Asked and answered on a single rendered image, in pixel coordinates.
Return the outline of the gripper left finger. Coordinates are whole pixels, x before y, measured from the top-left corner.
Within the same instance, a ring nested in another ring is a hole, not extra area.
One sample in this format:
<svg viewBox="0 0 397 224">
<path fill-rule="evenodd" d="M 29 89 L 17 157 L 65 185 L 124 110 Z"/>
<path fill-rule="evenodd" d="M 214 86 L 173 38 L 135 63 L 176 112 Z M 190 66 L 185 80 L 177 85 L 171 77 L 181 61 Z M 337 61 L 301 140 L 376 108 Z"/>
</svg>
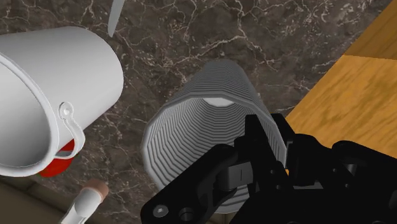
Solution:
<svg viewBox="0 0 397 224">
<path fill-rule="evenodd" d="M 142 224 L 205 224 L 244 185 L 250 199 L 292 189 L 256 115 L 245 117 L 245 134 L 233 146 L 213 146 L 145 203 Z"/>
</svg>

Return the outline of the grey ribbed cup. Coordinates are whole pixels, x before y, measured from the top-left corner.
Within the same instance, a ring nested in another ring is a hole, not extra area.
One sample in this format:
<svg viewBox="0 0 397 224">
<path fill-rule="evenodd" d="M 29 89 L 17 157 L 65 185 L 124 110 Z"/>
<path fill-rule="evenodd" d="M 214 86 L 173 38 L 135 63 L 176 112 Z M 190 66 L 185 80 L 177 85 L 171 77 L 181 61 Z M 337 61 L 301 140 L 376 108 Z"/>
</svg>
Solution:
<svg viewBox="0 0 397 224">
<path fill-rule="evenodd" d="M 141 144 L 145 171 L 161 190 L 216 144 L 232 145 L 244 134 L 246 115 L 256 114 L 276 159 L 287 149 L 270 112 L 234 61 L 207 62 L 147 124 Z"/>
</svg>

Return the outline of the red round object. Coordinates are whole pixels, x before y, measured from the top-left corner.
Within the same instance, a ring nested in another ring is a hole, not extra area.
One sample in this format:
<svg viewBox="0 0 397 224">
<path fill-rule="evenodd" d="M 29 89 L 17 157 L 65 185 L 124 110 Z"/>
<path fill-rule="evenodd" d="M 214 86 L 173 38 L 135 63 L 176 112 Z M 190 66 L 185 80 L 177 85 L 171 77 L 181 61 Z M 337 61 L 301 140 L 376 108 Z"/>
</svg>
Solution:
<svg viewBox="0 0 397 224">
<path fill-rule="evenodd" d="M 70 152 L 73 150 L 73 148 L 74 148 L 74 140 L 72 139 L 64 147 L 60 149 L 60 152 Z M 67 160 L 54 158 L 53 161 L 38 174 L 44 178 L 54 177 L 64 172 L 71 165 L 72 161 L 73 158 L 69 158 Z"/>
</svg>

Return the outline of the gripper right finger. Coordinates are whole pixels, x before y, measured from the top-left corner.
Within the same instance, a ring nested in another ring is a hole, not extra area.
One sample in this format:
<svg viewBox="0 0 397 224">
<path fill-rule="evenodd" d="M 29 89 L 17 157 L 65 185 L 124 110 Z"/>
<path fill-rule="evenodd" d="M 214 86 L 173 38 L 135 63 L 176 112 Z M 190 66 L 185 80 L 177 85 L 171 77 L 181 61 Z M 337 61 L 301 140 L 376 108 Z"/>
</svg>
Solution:
<svg viewBox="0 0 397 224">
<path fill-rule="evenodd" d="M 397 224 L 397 159 L 352 141 L 328 148 L 279 113 L 290 198 L 299 224 Z"/>
</svg>

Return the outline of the white bottle with brown cap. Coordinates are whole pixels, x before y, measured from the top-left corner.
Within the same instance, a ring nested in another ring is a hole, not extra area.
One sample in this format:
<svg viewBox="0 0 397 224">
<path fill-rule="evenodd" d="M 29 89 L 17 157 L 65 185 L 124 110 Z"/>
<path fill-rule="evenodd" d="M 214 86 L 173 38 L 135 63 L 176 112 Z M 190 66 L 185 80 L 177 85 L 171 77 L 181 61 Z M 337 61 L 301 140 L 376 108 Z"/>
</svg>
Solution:
<svg viewBox="0 0 397 224">
<path fill-rule="evenodd" d="M 85 224 L 108 193 L 109 188 L 104 181 L 90 179 L 74 198 L 59 224 Z"/>
</svg>

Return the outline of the grey knife blade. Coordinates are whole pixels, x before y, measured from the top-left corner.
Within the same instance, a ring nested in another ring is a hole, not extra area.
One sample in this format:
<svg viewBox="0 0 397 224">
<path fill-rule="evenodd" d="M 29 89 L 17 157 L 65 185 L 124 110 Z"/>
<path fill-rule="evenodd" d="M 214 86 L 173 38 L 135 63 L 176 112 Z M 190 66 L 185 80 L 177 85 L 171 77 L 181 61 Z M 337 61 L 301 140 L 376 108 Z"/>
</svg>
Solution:
<svg viewBox="0 0 397 224">
<path fill-rule="evenodd" d="M 125 0 L 113 0 L 108 18 L 108 36 L 113 37 Z"/>
</svg>

